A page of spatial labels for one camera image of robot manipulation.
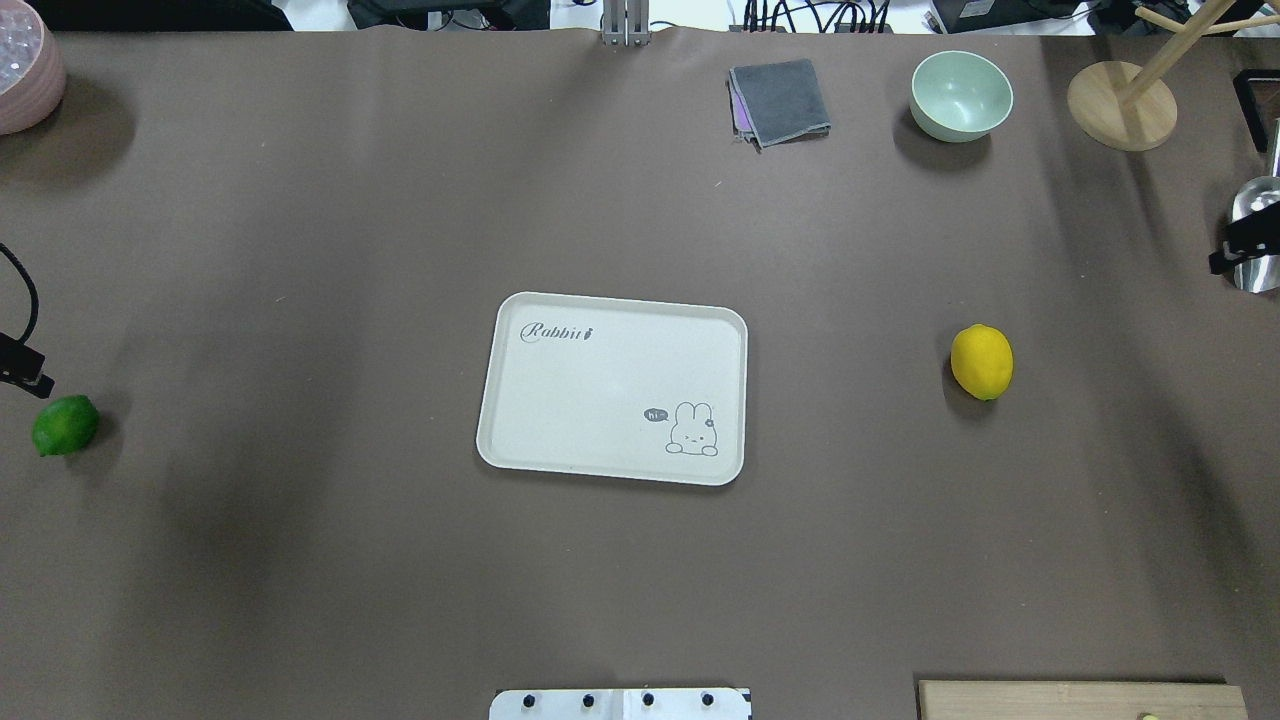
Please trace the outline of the grey folded cloth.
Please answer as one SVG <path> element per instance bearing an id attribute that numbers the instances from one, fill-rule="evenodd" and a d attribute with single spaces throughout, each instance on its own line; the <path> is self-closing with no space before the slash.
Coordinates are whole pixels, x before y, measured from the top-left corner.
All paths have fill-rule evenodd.
<path id="1" fill-rule="evenodd" d="M 831 131 L 815 67 L 809 59 L 733 67 L 728 83 L 746 104 L 759 149 Z"/>

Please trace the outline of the yellow lemon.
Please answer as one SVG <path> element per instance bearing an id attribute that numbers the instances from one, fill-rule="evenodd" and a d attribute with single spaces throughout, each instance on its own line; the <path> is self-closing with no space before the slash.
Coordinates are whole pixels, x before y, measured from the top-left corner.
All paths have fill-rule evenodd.
<path id="1" fill-rule="evenodd" d="M 950 350 L 954 379 L 972 397 L 993 401 L 1012 382 L 1015 357 L 1005 333 L 986 324 L 973 324 L 960 331 Z"/>

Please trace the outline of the wooden board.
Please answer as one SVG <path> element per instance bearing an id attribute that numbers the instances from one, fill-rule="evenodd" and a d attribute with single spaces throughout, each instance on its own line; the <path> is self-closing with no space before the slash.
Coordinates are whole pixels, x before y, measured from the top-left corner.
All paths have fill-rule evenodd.
<path id="1" fill-rule="evenodd" d="M 1171 682 L 920 680 L 922 719 L 1247 719 L 1240 688 Z"/>

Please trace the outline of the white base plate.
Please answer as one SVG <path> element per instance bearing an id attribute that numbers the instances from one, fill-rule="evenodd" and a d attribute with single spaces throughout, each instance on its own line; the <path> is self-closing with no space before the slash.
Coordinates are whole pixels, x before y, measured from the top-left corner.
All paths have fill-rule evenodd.
<path id="1" fill-rule="evenodd" d="M 751 719 L 750 691 L 732 687 L 511 689 L 489 719 Z"/>

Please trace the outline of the mint green bowl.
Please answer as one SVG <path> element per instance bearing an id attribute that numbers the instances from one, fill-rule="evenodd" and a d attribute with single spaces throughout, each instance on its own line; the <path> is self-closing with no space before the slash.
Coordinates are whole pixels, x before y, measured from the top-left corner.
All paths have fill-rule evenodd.
<path id="1" fill-rule="evenodd" d="M 986 137 L 1006 122 L 1014 104 L 1009 77 L 974 53 L 936 53 L 911 73 L 911 118 L 928 136 L 942 142 L 965 143 Z"/>

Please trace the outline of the green lime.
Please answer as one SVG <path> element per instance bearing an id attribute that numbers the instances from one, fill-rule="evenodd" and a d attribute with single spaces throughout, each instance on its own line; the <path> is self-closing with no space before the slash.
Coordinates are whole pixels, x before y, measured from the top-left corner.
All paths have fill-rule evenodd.
<path id="1" fill-rule="evenodd" d="M 99 410 L 84 395 L 58 398 L 35 419 L 32 442 L 41 457 L 76 454 L 92 442 L 100 418 Z"/>

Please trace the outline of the black frame object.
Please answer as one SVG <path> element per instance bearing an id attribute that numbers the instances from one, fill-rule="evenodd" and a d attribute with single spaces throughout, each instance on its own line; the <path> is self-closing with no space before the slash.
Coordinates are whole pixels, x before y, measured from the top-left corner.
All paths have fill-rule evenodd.
<path id="1" fill-rule="evenodd" d="M 1242 70 L 1233 87 L 1256 150 L 1271 152 L 1277 137 L 1279 69 Z"/>

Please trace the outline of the pink ribbed bowl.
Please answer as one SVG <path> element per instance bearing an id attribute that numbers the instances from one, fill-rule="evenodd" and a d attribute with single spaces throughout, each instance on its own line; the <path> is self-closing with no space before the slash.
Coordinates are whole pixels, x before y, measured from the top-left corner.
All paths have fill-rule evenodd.
<path id="1" fill-rule="evenodd" d="M 1 135 L 50 117 L 67 88 L 61 50 L 44 18 L 26 1 L 1 3 Z"/>

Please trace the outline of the shiny metal scoop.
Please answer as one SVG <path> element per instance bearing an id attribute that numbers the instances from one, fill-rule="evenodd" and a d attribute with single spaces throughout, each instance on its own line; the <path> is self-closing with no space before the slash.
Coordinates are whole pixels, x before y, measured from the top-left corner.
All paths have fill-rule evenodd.
<path id="1" fill-rule="evenodd" d="M 1279 128 L 1272 128 L 1268 173 L 1236 192 L 1222 243 L 1236 288 L 1265 293 L 1279 284 Z"/>

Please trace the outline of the white rabbit tray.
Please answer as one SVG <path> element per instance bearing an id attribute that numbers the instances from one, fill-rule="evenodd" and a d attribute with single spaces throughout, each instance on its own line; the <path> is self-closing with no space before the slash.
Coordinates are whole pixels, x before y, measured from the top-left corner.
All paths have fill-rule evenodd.
<path id="1" fill-rule="evenodd" d="M 748 341 L 727 307 L 513 293 L 477 452 L 503 469 L 727 486 L 745 464 Z"/>

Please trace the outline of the wooden stand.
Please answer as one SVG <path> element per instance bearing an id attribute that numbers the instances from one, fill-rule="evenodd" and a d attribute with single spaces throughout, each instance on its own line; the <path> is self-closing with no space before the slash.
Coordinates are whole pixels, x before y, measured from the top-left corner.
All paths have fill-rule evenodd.
<path id="1" fill-rule="evenodd" d="M 1143 20 L 1171 36 L 1143 67 L 1129 61 L 1098 61 L 1074 76 L 1068 105 L 1075 123 L 1096 141 L 1128 152 L 1147 151 L 1169 140 L 1178 122 L 1178 104 L 1164 74 L 1206 35 L 1279 23 L 1279 5 L 1267 1 L 1266 17 L 1221 22 L 1231 1 L 1207 1 L 1188 22 L 1170 20 L 1147 8 L 1135 10 Z"/>

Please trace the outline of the purple cloth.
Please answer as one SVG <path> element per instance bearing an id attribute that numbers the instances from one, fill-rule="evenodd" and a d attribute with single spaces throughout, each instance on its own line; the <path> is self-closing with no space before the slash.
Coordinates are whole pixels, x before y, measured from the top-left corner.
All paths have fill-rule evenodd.
<path id="1" fill-rule="evenodd" d="M 732 83 L 728 83 L 728 91 L 735 136 L 745 142 L 755 142 L 756 135 L 741 94 Z"/>

